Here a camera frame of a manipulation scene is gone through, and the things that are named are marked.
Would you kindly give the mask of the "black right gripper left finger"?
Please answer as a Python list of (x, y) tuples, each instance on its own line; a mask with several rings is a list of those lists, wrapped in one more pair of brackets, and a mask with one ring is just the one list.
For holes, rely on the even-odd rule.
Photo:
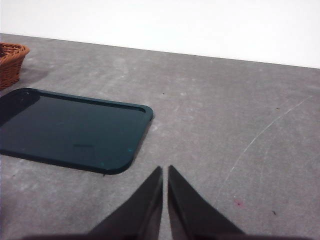
[(156, 167), (132, 196), (95, 226), (95, 240), (157, 240), (163, 208), (163, 170)]

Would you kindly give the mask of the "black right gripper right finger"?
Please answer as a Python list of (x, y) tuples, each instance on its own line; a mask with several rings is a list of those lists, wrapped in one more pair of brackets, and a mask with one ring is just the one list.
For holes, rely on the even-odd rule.
[(246, 234), (212, 207), (173, 166), (168, 167), (170, 219), (188, 240), (240, 240)]

